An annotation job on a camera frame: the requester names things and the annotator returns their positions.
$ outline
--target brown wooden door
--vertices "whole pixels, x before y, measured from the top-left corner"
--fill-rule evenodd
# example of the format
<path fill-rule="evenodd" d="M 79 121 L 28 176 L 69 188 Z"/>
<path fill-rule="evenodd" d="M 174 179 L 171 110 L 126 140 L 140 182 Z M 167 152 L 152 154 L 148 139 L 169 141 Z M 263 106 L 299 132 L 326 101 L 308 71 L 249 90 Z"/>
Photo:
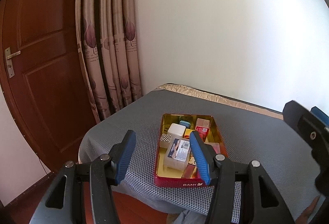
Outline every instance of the brown wooden door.
<path fill-rule="evenodd" d="M 5 97 L 27 142 L 53 170 L 77 160 L 81 139 L 96 124 L 79 64 L 74 6 L 75 0 L 6 0 L 4 8 L 2 52 L 21 51 L 12 58 L 15 76 L 7 73 Z"/>

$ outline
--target wall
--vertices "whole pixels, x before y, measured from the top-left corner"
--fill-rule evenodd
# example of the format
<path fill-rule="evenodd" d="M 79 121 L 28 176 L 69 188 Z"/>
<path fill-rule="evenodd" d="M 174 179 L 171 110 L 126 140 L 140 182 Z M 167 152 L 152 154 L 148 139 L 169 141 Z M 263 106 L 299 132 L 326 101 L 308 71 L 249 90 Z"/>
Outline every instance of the wall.
<path fill-rule="evenodd" d="M 0 200 L 7 205 L 46 173 L 16 126 L 2 91 L 0 127 Z"/>
<path fill-rule="evenodd" d="M 324 0 L 135 0 L 144 93 L 172 82 L 329 113 Z"/>

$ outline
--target floor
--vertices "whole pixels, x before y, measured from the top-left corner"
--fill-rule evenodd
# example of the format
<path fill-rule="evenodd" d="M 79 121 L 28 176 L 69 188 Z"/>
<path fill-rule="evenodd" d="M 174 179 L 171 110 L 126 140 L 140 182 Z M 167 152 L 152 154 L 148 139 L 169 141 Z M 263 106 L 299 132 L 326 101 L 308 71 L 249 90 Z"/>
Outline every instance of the floor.
<path fill-rule="evenodd" d="M 26 195 L 16 205 L 9 208 L 8 213 L 11 215 L 15 224 L 28 224 L 39 204 L 43 194 L 50 185 L 50 181 L 38 186 L 34 191 Z M 85 197 L 90 197 L 89 183 L 84 185 Z M 121 224 L 166 224 L 167 214 L 152 209 L 142 202 L 118 192 L 113 192 Z M 90 199 L 85 199 L 86 220 L 87 224 L 93 224 Z"/>

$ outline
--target curtain fold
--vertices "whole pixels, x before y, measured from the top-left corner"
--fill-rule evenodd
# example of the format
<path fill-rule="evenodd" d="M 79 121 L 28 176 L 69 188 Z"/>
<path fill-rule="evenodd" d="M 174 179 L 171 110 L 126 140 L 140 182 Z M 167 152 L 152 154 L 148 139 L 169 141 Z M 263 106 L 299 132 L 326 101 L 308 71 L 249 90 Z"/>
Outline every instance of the curtain fold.
<path fill-rule="evenodd" d="M 141 97 L 133 2 L 75 0 L 80 65 L 97 122 Z"/>

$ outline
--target silver bolt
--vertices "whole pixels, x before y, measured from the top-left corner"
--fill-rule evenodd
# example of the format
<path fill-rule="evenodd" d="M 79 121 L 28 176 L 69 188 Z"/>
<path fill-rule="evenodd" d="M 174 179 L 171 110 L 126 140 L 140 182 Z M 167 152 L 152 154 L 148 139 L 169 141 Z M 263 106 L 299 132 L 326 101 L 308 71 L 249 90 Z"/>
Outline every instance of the silver bolt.
<path fill-rule="evenodd" d="M 261 163 L 259 161 L 257 161 L 257 160 L 253 160 L 253 161 L 251 161 L 251 165 L 253 167 L 259 167 L 261 165 Z"/>
<path fill-rule="evenodd" d="M 313 131 L 311 134 L 310 134 L 310 139 L 311 140 L 314 140 L 316 138 L 316 132 Z"/>
<path fill-rule="evenodd" d="M 225 160 L 225 156 L 222 155 L 222 154 L 217 154 L 215 156 L 215 158 L 216 158 L 217 161 L 224 161 Z"/>
<path fill-rule="evenodd" d="M 68 168 L 70 168 L 70 167 L 74 166 L 74 162 L 73 161 L 67 161 L 65 163 L 65 166 L 68 167 Z"/>
<path fill-rule="evenodd" d="M 104 153 L 100 156 L 102 161 L 106 161 L 110 159 L 110 156 L 107 153 Z"/>

